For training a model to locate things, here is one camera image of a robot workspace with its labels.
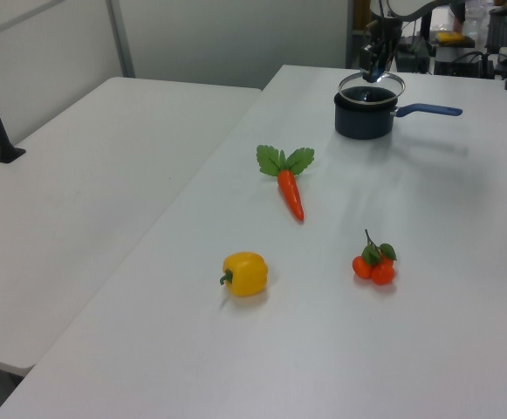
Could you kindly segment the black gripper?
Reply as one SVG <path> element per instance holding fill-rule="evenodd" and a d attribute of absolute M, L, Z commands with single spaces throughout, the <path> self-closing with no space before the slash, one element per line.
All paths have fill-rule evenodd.
<path fill-rule="evenodd" d="M 380 78 L 392 64 L 401 38 L 402 22 L 397 18 L 374 17 L 364 28 L 366 43 L 360 50 L 360 70 L 367 83 L 373 83 L 373 72 Z"/>

